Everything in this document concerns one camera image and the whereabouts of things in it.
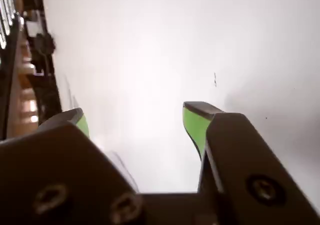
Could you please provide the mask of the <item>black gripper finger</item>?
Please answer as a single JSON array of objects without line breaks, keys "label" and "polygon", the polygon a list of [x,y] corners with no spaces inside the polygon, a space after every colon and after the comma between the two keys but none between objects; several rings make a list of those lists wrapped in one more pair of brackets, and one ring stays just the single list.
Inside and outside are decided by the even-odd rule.
[{"label": "black gripper finger", "polygon": [[3,225],[140,225],[143,203],[75,108],[0,143]]},{"label": "black gripper finger", "polygon": [[317,225],[320,218],[242,113],[203,101],[183,104],[183,126],[211,174],[221,225]]}]

